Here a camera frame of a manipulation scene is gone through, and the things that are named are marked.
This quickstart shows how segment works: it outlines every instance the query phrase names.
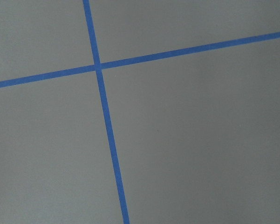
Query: blue painter's tape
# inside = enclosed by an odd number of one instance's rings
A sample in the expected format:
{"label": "blue painter's tape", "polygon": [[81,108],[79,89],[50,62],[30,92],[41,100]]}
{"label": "blue painter's tape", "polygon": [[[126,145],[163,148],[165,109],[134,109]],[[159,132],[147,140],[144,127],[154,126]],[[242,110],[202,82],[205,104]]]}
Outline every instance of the blue painter's tape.
{"label": "blue painter's tape", "polygon": [[[89,34],[91,34],[93,40],[95,40],[94,45],[97,46],[95,34],[92,32],[90,32]],[[202,51],[215,50],[215,49],[219,49],[219,48],[227,48],[227,47],[254,43],[254,42],[260,42],[260,41],[268,41],[268,40],[273,40],[273,39],[278,39],[278,38],[280,38],[280,32],[259,35],[259,36],[252,36],[252,37],[247,37],[247,38],[241,38],[241,39],[236,39],[236,40],[231,40],[231,41],[211,43],[211,44],[206,44],[206,45],[201,45],[201,46],[196,46],[196,47],[191,47],[191,48],[166,51],[166,52],[156,53],[156,54],[152,54],[152,55],[127,58],[127,59],[122,59],[122,60],[118,60],[118,61],[105,62],[102,64],[100,63],[98,52],[94,51],[94,53],[97,54],[94,56],[94,61],[95,61],[95,66],[98,69],[110,69],[110,68],[125,66],[125,65],[129,65],[129,64],[149,62],[149,61],[164,59],[164,58],[168,58],[168,57],[176,57],[176,56],[181,56],[181,55],[194,54],[194,53],[198,53],[198,52],[202,52]],[[41,80],[45,80],[45,79],[57,78],[57,77],[62,77],[62,76],[70,76],[70,75],[75,75],[75,74],[89,72],[89,71],[95,71],[95,66],[89,65],[89,66],[84,66],[84,67],[79,67],[79,68],[74,68],[74,69],[54,71],[54,72],[49,72],[49,73],[44,73],[44,74],[39,74],[39,75],[34,75],[34,76],[0,81],[0,88],[11,86],[11,85],[19,85],[19,84],[24,84],[24,83],[36,82],[36,81],[41,81]]]}
{"label": "blue painter's tape", "polygon": [[176,57],[176,56],[181,56],[181,55],[194,54],[194,53],[198,53],[198,52],[202,52],[202,51],[214,50],[214,49],[219,49],[219,48],[227,48],[227,47],[248,44],[248,43],[253,43],[253,42],[268,41],[268,40],[273,40],[273,39],[277,39],[277,38],[280,38],[280,32],[259,35],[259,36],[252,36],[252,37],[247,37],[247,38],[241,38],[241,39],[236,39],[236,40],[231,40],[231,41],[211,43],[211,44],[196,46],[196,47],[192,47],[192,48],[184,48],[184,49],[179,49],[179,50],[166,51],[166,52],[156,53],[156,54],[152,54],[152,55],[127,58],[127,59],[122,59],[122,60],[113,61],[113,62],[106,62],[106,63],[102,63],[102,69],[109,69],[109,68],[129,65],[129,64],[149,62],[149,61],[164,59],[164,58],[168,58],[168,57]]}
{"label": "blue painter's tape", "polygon": [[104,80],[103,80],[103,76],[102,76],[101,62],[100,62],[99,53],[98,53],[96,35],[95,35],[95,31],[94,31],[94,25],[93,25],[89,0],[83,0],[83,4],[84,4],[84,11],[85,11],[88,32],[89,32],[89,38],[90,38],[94,65],[96,68],[96,78],[97,78],[97,83],[98,83],[99,94],[101,97],[104,121],[105,121],[106,129],[107,129],[107,136],[108,136],[109,147],[110,147],[110,151],[111,151],[111,158],[112,158],[113,169],[114,169],[114,173],[115,173],[115,180],[116,180],[116,184],[117,184],[117,190],[118,190],[118,195],[119,195],[119,202],[120,202],[120,207],[121,207],[121,212],[122,212],[122,217],[123,217],[123,223],[129,224],[130,220],[129,220],[128,210],[127,210],[127,205],[126,205],[126,200],[125,200],[123,182],[122,182],[122,178],[121,178],[119,160],[118,160],[118,156],[117,156],[115,138],[114,138],[114,134],[113,134],[113,128],[112,128],[111,117],[110,117],[110,112],[109,112],[107,93],[105,90]]}
{"label": "blue painter's tape", "polygon": [[94,65],[89,65],[89,66],[84,66],[84,67],[79,67],[74,69],[61,70],[61,71],[53,71],[53,72],[43,73],[34,76],[27,76],[22,78],[0,81],[0,88],[11,86],[11,85],[20,85],[24,83],[37,82],[45,79],[57,78],[62,76],[71,76],[71,75],[81,74],[89,71],[95,71]]}

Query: blue tape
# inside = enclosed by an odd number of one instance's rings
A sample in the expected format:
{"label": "blue tape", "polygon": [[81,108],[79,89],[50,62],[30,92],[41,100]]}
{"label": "blue tape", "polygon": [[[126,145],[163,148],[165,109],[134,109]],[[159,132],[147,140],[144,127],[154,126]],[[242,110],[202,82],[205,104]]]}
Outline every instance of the blue tape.
{"label": "blue tape", "polygon": [[84,11],[85,11],[85,17],[86,17],[86,22],[87,22],[87,27],[88,27],[88,33],[89,33],[89,38],[90,38],[94,65],[96,68],[96,78],[97,78],[97,83],[98,83],[99,94],[101,97],[104,121],[105,121],[106,129],[107,129],[107,136],[108,136],[109,147],[110,147],[110,151],[111,151],[111,158],[112,158],[113,169],[114,169],[114,173],[115,173],[115,180],[116,180],[116,184],[117,184],[117,190],[118,190],[118,195],[119,195],[119,202],[120,202],[120,207],[121,207],[121,212],[122,212],[122,217],[123,217],[123,223],[129,224],[130,220],[129,220],[128,210],[127,210],[127,205],[126,205],[126,200],[125,200],[123,182],[122,182],[122,178],[121,178],[119,160],[118,160],[118,156],[117,156],[115,138],[114,138],[112,123],[111,123],[107,94],[106,94],[105,85],[104,85],[103,76],[102,76],[102,67],[101,67],[101,62],[100,62],[99,53],[98,53],[96,35],[94,32],[94,25],[93,25],[93,21],[92,21],[89,0],[83,0],[83,4],[84,4]]}
{"label": "blue tape", "polygon": [[71,76],[75,74],[81,74],[89,71],[95,71],[94,65],[74,68],[74,69],[67,69],[67,70],[61,70],[61,71],[53,71],[49,73],[43,73],[39,75],[34,76],[27,76],[22,78],[15,78],[5,81],[0,81],[0,88],[12,86],[12,85],[20,85],[24,83],[31,83],[31,82],[37,82],[45,79],[51,79],[51,78],[57,78],[57,77],[63,77],[63,76]]}
{"label": "blue tape", "polygon": [[122,59],[122,60],[112,61],[112,62],[105,62],[105,63],[100,63],[98,52],[94,52],[95,54],[97,54],[94,56],[94,60],[98,60],[98,61],[96,61],[95,65],[89,65],[89,66],[84,66],[84,67],[79,67],[79,68],[74,68],[74,69],[54,71],[54,72],[49,72],[49,73],[44,73],[44,74],[39,74],[39,75],[34,75],[34,76],[5,80],[5,81],[0,82],[0,88],[11,86],[11,85],[19,85],[19,84],[24,84],[24,83],[36,82],[36,81],[41,81],[41,80],[50,79],[50,78],[70,76],[70,75],[80,74],[80,73],[89,72],[89,71],[95,71],[95,66],[98,66],[98,69],[101,69],[101,70],[110,69],[110,68],[130,65],[130,64],[143,63],[143,62],[149,62],[149,61],[154,61],[154,60],[158,60],[158,59],[164,59],[164,58],[168,58],[168,57],[176,57],[176,56],[181,56],[181,55],[194,54],[194,53],[198,53],[198,52],[202,52],[202,51],[215,50],[215,49],[219,49],[219,48],[227,48],[227,47],[232,47],[232,46],[237,46],[237,45],[242,45],[242,44],[260,42],[260,41],[268,41],[268,40],[273,40],[273,39],[277,39],[277,38],[280,38],[280,32],[259,35],[259,36],[246,37],[246,38],[241,38],[241,39],[236,39],[236,40],[231,40],[231,41],[211,43],[211,44],[206,44],[206,45],[201,45],[201,46],[196,46],[196,47],[191,47],[191,48],[171,50],[171,51],[166,51],[166,52],[162,52],[162,53],[127,58],[127,59]]}
{"label": "blue tape", "polygon": [[198,53],[198,52],[202,52],[202,51],[215,50],[215,49],[219,49],[219,48],[227,48],[227,47],[248,44],[248,43],[253,43],[253,42],[268,41],[268,40],[273,40],[273,39],[277,39],[277,38],[280,38],[280,32],[259,35],[259,36],[246,37],[246,38],[241,38],[241,39],[236,39],[236,40],[231,40],[231,41],[211,43],[211,44],[206,44],[206,45],[201,45],[201,46],[196,46],[196,47],[191,47],[191,48],[184,48],[184,49],[179,49],[179,50],[171,50],[171,51],[156,53],[156,54],[152,54],[152,55],[145,55],[145,56],[133,57],[133,58],[128,58],[128,59],[122,59],[122,60],[118,60],[118,61],[106,62],[106,63],[102,63],[102,69],[110,69],[110,68],[115,68],[115,67],[119,67],[119,66],[125,66],[125,65],[130,65],[130,64],[164,59],[164,58],[168,58],[168,57],[176,57],[176,56],[181,56],[181,55],[194,54],[194,53]]}

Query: gray surface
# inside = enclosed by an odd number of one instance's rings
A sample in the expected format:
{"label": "gray surface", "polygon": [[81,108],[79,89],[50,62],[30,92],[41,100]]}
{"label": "gray surface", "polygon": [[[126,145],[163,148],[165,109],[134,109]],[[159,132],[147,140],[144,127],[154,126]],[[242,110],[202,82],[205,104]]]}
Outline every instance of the gray surface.
{"label": "gray surface", "polygon": [[104,71],[133,224],[280,224],[280,40]]}
{"label": "gray surface", "polygon": [[0,81],[90,64],[81,0],[0,0]]}
{"label": "gray surface", "polygon": [[280,1],[90,3],[102,62],[280,31]]}
{"label": "gray surface", "polygon": [[0,89],[0,224],[122,223],[95,73]]}

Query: gray tile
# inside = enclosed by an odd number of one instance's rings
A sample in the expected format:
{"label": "gray tile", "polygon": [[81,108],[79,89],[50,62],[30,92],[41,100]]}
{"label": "gray tile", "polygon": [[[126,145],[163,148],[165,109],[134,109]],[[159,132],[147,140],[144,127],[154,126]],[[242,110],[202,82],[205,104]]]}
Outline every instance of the gray tile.
{"label": "gray tile", "polygon": [[82,1],[0,0],[0,81],[90,64]]}
{"label": "gray tile", "polygon": [[94,73],[0,89],[0,223],[122,223]]}
{"label": "gray tile", "polygon": [[280,39],[104,70],[133,224],[280,224]]}
{"label": "gray tile", "polygon": [[90,3],[103,62],[280,31],[280,1]]}

